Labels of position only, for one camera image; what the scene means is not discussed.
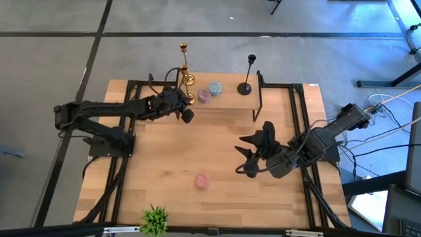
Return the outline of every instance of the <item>concrete floor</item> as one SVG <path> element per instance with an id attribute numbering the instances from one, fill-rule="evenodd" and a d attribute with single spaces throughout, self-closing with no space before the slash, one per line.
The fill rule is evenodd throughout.
<path id="1" fill-rule="evenodd" d="M 0 31 L 95 32 L 105 2 L 4 0 Z M 395 5 L 405 24 L 418 23 L 409 0 Z M 105 31 L 400 32 L 387 3 L 285 0 L 270 16 L 272 6 L 258 0 L 115 0 Z M 253 70 L 260 70 L 267 82 L 320 84 L 328 117 L 350 102 L 368 105 L 367 97 L 376 91 L 357 89 L 357 80 L 392 80 L 416 64 L 403 39 L 103 38 L 84 99 L 101 101 L 112 78 L 145 79 L 148 72 L 162 78 L 181 63 L 182 41 L 189 44 L 189 61 L 196 71 L 244 73 L 245 59 L 254 53 Z M 93 38 L 0 38 L 0 144 L 27 153 L 24 159 L 0 155 L 2 229 L 30 226 L 59 143 L 53 106 L 74 99 L 92 43 Z M 402 91 L 379 90 L 389 95 Z M 411 103 L 421 101 L 420 92 L 403 97 Z M 388 107 L 401 124 L 411 120 L 412 109 L 404 101 L 392 101 Z M 377 116 L 374 126 L 348 132 L 348 138 L 366 138 L 395 127 L 389 117 Z M 408 140 L 398 132 L 355 153 Z M 71 141 L 46 224 L 72 222 L 87 150 L 81 140 Z M 407 149 L 401 148 L 359 157 L 358 164 L 388 174 L 403 170 L 406 158 Z M 352 170 L 345 156 L 341 167 Z M 357 174 L 369 173 L 357 169 Z"/>

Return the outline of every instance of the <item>brass candle holder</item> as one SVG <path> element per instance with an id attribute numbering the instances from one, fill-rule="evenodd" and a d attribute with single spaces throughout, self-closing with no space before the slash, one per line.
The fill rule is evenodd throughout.
<path id="1" fill-rule="evenodd" d="M 182 72 L 182 74 L 183 74 L 182 83 L 184 85 L 186 85 L 186 96 L 189 97 L 189 99 L 190 99 L 190 105 L 193 105 L 196 102 L 196 97 L 192 93 L 189 93 L 189 89 L 188 89 L 188 86 L 187 86 L 188 84 L 187 84 L 186 80 L 188 79 L 188 76 L 189 76 L 188 67 L 185 66 L 185 65 L 182 65 L 180 67 L 180 72 Z"/>
<path id="2" fill-rule="evenodd" d="M 181 43 L 180 44 L 180 49 L 182 50 L 182 53 L 184 55 L 184 65 L 187 67 L 187 44 L 186 43 Z M 189 72 L 187 71 L 187 76 L 186 76 L 186 80 L 185 80 L 186 85 L 191 86 L 195 83 L 195 77 L 192 74 L 189 74 Z"/>

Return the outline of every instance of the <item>white cable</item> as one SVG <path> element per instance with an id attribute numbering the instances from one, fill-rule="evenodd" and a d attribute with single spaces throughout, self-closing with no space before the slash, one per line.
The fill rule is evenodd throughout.
<path id="1" fill-rule="evenodd" d="M 356 146 L 354 146 L 354 147 L 351 147 L 351 148 L 349 148 L 349 150 L 351 151 L 352 149 L 354 149 L 354 148 L 356 148 L 356 147 L 359 147 L 360 145 L 365 145 L 365 144 L 368 144 L 368 143 L 370 143 L 370 142 L 374 142 L 374 141 L 376 141 L 376 140 L 379 140 L 379 139 L 381 139 L 381 138 L 384 138 L 384 137 L 386 137 L 386 136 L 388 136 L 388 135 L 392 135 L 392 134 L 394 134 L 394 133 L 396 133 L 396 132 L 398 132 L 398 131 L 400 131 L 400 130 L 402 130 L 402 129 L 404 129 L 404 128 L 406 128 L 406 127 L 408 127 L 408 126 L 410 126 L 410 125 L 412 125 L 412 124 L 414 124 L 414 123 L 416 123 L 416 122 L 418 122 L 419 120 L 421 120 L 421 117 L 418 117 L 418 118 L 417 118 L 417 119 L 415 119 L 414 121 L 412 121 L 412 122 L 410 122 L 410 123 L 407 123 L 407 124 L 403 125 L 402 127 L 398 128 L 398 129 L 396 129 L 396 130 L 390 131 L 390 133 L 384 134 L 383 136 L 380 136 L 380 137 L 378 137 L 378 138 L 376 138 L 376 139 L 374 139 L 374 140 L 370 140 L 370 141 L 367 141 L 367 142 L 361 143 L 361 144 L 359 144 L 359 145 L 356 145 Z"/>
<path id="2" fill-rule="evenodd" d="M 371 102 L 371 100 L 370 100 L 373 96 L 377 96 L 377 95 L 382 96 L 382 102 L 384 102 L 383 96 L 393 98 L 393 96 L 391 96 L 391 95 L 386 95 L 386 94 L 382 94 L 382 93 L 377 93 L 377 94 L 370 95 L 370 96 L 368 97 L 368 103 L 369 103 L 369 104 L 371 104 L 371 105 L 373 105 L 373 106 L 377 105 L 377 104 L 375 104 L 375 103 L 372 103 L 372 102 Z M 404 99 L 404 98 L 401 98 L 401 97 L 396 97 L 396 99 L 400 99 L 400 100 L 406 101 L 406 102 L 409 104 L 409 106 L 411 106 L 411 108 L 414 108 L 414 105 L 413 105 L 411 102 L 409 102 L 407 99 Z"/>

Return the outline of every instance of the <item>wooden table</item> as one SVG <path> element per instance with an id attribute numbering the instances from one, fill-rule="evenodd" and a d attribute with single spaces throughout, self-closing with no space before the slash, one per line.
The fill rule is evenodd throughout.
<path id="1" fill-rule="evenodd" d="M 111 80 L 105 101 L 122 102 L 126 84 L 126 80 Z M 303 87 L 310 123 L 326 119 L 319 87 L 314 84 Z M 146 95 L 151 95 L 151 91 L 144 86 L 141 97 Z M 262 111 L 254 123 L 247 110 L 194 107 L 195 117 L 190 124 L 177 120 L 175 115 L 153 122 L 137 121 L 136 146 L 128 163 L 118 223 L 141 224 L 142 210 L 152 204 L 166 207 L 169 226 L 308 228 L 300 169 L 281 179 L 273 178 L 269 172 L 254 179 L 234 172 L 245 162 L 234 146 L 252 148 L 238 138 L 254 134 L 264 121 L 274 123 L 276 139 L 282 144 L 294 136 L 288 90 L 263 88 L 262 100 Z M 118 120 L 99 121 L 116 126 Z M 75 221 L 85 217 L 101 197 L 109 164 L 110 158 L 104 157 L 87 169 Z M 338 171 L 329 163 L 318 164 L 324 197 L 339 218 L 350 225 Z M 206 190 L 198 190 L 194 185 L 201 172 L 210 180 Z M 111 197 L 106 220 L 111 219 L 113 203 Z M 313 205 L 316 223 L 320 224 L 315 198 Z"/>

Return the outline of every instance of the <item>potted plant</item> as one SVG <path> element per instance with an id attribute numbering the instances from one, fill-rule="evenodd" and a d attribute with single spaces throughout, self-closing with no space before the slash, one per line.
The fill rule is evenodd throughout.
<path id="1" fill-rule="evenodd" d="M 166 233 L 168 213 L 165 211 L 165 207 L 154 208 L 151 204 L 151 208 L 152 210 L 143 210 L 142 220 L 145 221 L 145 224 L 140 227 L 140 230 L 144 235 L 161 237 Z"/>

